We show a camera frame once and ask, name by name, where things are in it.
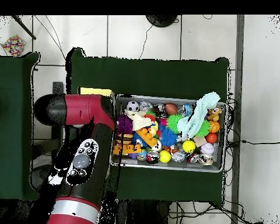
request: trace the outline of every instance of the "red ball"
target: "red ball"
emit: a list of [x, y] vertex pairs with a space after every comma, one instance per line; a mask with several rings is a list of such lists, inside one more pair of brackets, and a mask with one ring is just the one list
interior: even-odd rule
[[214, 144], [217, 141], [217, 135], [215, 133], [209, 133], [206, 137], [205, 140], [209, 142], [210, 144]]

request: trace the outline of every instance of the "green spiky ball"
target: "green spiky ball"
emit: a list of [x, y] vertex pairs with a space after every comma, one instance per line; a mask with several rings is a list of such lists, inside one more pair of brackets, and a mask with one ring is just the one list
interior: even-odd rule
[[196, 133], [196, 137], [202, 138], [209, 134], [209, 130], [211, 129], [211, 124], [204, 120], [199, 131]]
[[172, 130], [176, 135], [180, 133], [177, 129], [177, 123], [181, 118], [183, 118], [181, 114], [174, 114], [174, 115], [170, 115], [169, 118], [167, 119], [167, 125], [166, 125], [167, 128]]

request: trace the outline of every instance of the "yellow ball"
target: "yellow ball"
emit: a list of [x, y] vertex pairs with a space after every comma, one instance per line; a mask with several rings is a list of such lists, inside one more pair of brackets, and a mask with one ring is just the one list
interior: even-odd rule
[[167, 163], [170, 160], [171, 160], [171, 154], [166, 150], [164, 151], [162, 150], [160, 152], [160, 162]]
[[196, 148], [195, 142], [186, 140], [183, 143], [183, 150], [185, 153], [193, 153]]

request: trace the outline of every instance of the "green table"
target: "green table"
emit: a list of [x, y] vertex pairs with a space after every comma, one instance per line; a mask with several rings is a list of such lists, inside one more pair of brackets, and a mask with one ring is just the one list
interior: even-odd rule
[[[79, 87], [111, 89], [114, 93], [198, 100], [215, 91], [227, 102], [226, 58], [214, 62], [157, 61], [152, 59], [86, 58], [72, 50], [67, 84], [72, 93]], [[108, 190], [116, 189], [118, 167], [112, 167]], [[121, 167], [118, 199], [164, 201], [211, 201], [222, 204], [220, 173]]]

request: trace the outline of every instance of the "teddy bear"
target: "teddy bear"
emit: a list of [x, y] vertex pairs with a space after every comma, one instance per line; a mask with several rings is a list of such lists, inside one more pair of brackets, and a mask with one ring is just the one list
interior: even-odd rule
[[217, 122], [219, 120], [219, 114], [222, 110], [219, 107], [215, 107], [213, 109], [208, 110], [208, 120], [212, 120]]

